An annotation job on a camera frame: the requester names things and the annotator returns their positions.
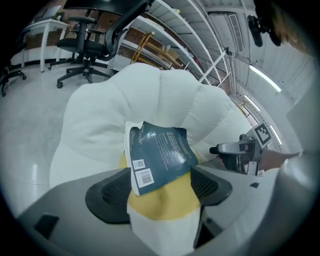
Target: barcode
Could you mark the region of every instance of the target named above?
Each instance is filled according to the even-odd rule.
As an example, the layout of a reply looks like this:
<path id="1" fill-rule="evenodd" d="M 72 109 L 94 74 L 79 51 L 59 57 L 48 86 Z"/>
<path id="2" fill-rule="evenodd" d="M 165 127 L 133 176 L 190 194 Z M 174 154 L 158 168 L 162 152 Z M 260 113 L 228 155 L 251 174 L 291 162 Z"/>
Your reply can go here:
<path id="1" fill-rule="evenodd" d="M 150 168 L 139 170 L 135 172 L 136 181 L 138 183 L 138 187 L 142 188 L 154 183 L 154 178 L 152 177 L 152 173 Z"/>
<path id="2" fill-rule="evenodd" d="M 134 168 L 135 170 L 139 170 L 139 169 L 141 169 L 141 168 L 146 168 L 146 166 L 145 166 L 145 161 L 144 161 L 143 159 L 134 160 L 134 161 L 132 161 L 132 163 L 133 163 L 133 168 Z"/>

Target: ceiling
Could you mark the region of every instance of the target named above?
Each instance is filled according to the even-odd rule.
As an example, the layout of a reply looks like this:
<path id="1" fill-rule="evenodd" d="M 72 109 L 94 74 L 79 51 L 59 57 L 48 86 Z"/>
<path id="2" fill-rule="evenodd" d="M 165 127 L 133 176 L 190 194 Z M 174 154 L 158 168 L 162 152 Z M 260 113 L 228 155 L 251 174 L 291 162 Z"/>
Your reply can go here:
<path id="1" fill-rule="evenodd" d="M 210 24 L 223 48 L 234 53 L 229 57 L 234 75 L 233 96 L 243 100 L 250 97 L 260 108 L 257 111 L 246 104 L 257 120 L 272 125 L 282 144 L 276 137 L 272 141 L 277 149 L 284 152 L 300 151 L 301 145 L 287 113 L 306 93 L 315 76 L 314 59 L 289 45 L 276 47 L 267 34 L 262 37 L 263 46 L 257 47 L 247 26 L 247 15 L 255 15 L 253 0 L 193 0 L 207 12 Z M 238 51 L 235 33 L 228 17 L 235 14 L 240 27 L 243 51 Z M 277 92 L 266 80 L 249 68 L 254 66 L 280 88 Z"/>

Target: book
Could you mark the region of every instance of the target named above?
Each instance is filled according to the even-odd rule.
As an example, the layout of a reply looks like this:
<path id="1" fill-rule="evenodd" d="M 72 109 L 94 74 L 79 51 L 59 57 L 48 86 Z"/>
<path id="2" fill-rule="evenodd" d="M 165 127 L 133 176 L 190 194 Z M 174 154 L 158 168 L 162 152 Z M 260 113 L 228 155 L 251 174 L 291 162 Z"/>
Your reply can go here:
<path id="1" fill-rule="evenodd" d="M 198 164 L 184 128 L 127 122 L 124 148 L 131 167 L 131 187 L 137 196 L 161 188 Z"/>

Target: chair backrest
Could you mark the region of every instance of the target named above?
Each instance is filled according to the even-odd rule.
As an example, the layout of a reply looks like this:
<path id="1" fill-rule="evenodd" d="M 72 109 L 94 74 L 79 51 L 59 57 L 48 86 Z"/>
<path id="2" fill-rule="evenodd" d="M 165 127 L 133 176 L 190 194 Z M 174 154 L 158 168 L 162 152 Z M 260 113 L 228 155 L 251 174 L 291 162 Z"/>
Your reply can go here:
<path id="1" fill-rule="evenodd" d="M 106 61 L 117 54 L 121 35 L 125 27 L 136 17 L 144 13 L 155 0 L 68 0 L 64 9 L 89 9 L 121 15 L 121 17 L 107 30 L 104 43 L 108 56 Z"/>

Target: desk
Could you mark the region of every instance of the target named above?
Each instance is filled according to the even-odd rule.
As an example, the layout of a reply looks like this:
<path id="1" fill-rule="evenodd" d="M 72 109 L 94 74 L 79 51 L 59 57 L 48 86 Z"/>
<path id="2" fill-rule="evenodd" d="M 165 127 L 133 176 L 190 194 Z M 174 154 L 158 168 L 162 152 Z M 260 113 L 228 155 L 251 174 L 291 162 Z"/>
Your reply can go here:
<path id="1" fill-rule="evenodd" d="M 25 27 L 23 31 L 30 30 L 26 35 L 35 35 L 43 32 L 43 37 L 42 37 L 42 42 L 41 42 L 41 52 L 40 52 L 40 71 L 44 72 L 45 71 L 45 51 L 47 47 L 47 39 L 48 39 L 48 34 L 49 31 L 55 31 L 57 29 L 62 29 L 60 40 L 65 37 L 66 34 L 66 29 L 69 25 L 62 22 L 58 21 L 55 19 L 46 19 L 42 20 L 36 23 L 33 23 L 32 25 L 29 25 Z M 56 54 L 56 61 L 60 60 L 60 48 L 57 49 L 57 54 Z M 22 63 L 21 66 L 25 66 L 25 49 L 22 50 Z"/>

